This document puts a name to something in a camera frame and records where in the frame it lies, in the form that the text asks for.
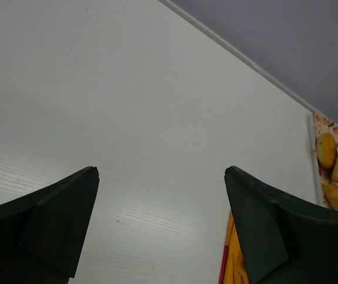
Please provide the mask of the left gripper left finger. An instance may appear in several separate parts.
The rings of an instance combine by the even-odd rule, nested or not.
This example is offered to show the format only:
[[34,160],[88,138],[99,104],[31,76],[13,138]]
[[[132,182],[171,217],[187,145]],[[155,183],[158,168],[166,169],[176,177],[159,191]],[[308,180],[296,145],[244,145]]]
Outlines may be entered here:
[[99,187],[96,167],[0,205],[0,283],[75,277]]

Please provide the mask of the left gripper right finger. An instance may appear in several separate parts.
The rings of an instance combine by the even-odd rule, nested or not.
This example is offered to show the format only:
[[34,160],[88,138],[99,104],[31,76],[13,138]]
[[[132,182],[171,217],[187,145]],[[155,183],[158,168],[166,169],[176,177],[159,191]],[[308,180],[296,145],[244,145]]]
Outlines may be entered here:
[[226,169],[225,184],[251,283],[338,283],[338,211],[236,166]]

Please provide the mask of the round orange donut bread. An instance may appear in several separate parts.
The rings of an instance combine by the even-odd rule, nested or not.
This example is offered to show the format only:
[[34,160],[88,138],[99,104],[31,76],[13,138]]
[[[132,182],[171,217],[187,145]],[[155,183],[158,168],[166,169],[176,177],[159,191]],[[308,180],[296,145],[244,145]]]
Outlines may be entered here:
[[330,133],[323,133],[317,138],[316,155],[323,167],[326,169],[334,167],[337,157],[337,145],[336,140]]

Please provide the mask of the orange placemat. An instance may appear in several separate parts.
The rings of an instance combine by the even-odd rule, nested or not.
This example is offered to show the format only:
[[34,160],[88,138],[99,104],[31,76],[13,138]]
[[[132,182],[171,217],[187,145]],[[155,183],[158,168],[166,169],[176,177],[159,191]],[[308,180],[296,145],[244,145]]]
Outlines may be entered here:
[[249,283],[249,279],[236,232],[235,220],[230,212],[218,284],[237,283]]

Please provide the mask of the floral cloth mat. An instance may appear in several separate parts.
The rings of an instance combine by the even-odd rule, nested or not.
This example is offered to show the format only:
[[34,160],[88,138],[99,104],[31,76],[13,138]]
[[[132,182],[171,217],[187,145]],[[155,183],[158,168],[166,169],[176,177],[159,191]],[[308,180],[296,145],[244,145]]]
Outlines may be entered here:
[[334,137],[338,151],[338,124],[319,113],[312,113],[308,116],[308,129],[310,133],[311,155],[316,186],[316,201],[320,206],[331,208],[324,195],[322,186],[327,184],[335,184],[338,186],[338,183],[331,180],[332,169],[325,169],[320,164],[316,154],[316,142],[322,134],[329,133]]

